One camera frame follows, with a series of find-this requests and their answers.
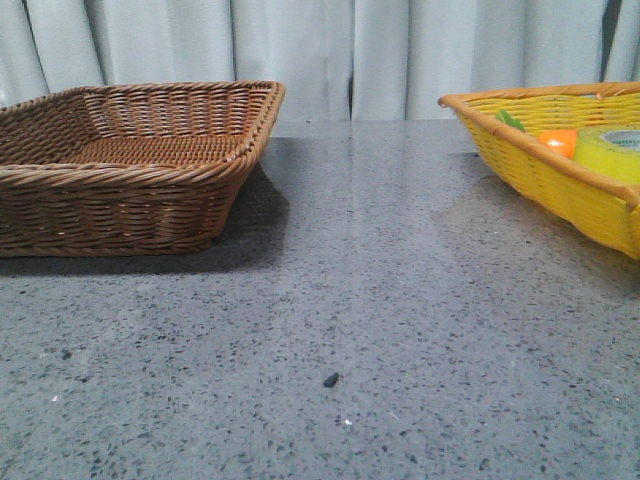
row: curtain fold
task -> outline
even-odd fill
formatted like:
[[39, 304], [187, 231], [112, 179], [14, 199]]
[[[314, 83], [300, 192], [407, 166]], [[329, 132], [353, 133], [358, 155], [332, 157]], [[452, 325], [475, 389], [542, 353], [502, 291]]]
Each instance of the curtain fold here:
[[450, 118], [453, 92], [640, 80], [638, 0], [3, 0], [0, 106], [274, 79], [283, 120]]

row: speckled stone surface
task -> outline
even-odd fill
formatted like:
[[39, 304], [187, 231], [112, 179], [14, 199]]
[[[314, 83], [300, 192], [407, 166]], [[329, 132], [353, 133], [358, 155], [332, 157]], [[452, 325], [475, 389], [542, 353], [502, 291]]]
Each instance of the speckled stone surface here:
[[639, 304], [456, 121], [279, 125], [205, 252], [0, 259], [0, 479], [638, 479]]

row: yellow tape roll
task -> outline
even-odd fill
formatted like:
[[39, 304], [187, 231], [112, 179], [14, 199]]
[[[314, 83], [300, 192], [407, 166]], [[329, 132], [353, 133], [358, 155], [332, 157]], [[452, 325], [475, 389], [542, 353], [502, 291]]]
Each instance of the yellow tape roll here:
[[640, 184], [640, 127], [587, 127], [578, 131], [573, 159], [594, 172]]

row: yellow wicker basket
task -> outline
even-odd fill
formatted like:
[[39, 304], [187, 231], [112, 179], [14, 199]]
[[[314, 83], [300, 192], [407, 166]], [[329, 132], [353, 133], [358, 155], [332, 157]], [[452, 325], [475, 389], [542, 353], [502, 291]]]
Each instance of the yellow wicker basket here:
[[267, 81], [112, 85], [0, 110], [0, 257], [207, 248], [283, 96]]
[[[640, 125], [640, 82], [514, 88], [445, 95], [484, 161], [504, 181], [589, 238], [640, 259], [640, 185], [580, 166], [536, 140], [540, 132]], [[504, 109], [527, 133], [495, 118]]]

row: green leaf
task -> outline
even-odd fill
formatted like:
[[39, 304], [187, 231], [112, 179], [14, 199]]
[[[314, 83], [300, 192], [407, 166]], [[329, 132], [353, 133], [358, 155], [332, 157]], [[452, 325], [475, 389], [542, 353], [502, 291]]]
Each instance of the green leaf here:
[[500, 111], [496, 114], [496, 118], [498, 120], [500, 120], [501, 122], [506, 123], [510, 127], [517, 128], [521, 132], [525, 132], [526, 133], [526, 131], [527, 131], [524, 128], [524, 125], [522, 125], [522, 122], [520, 122], [520, 120], [518, 120], [517, 118], [513, 118], [509, 114], [509, 112], [507, 112], [506, 110], [500, 109]]

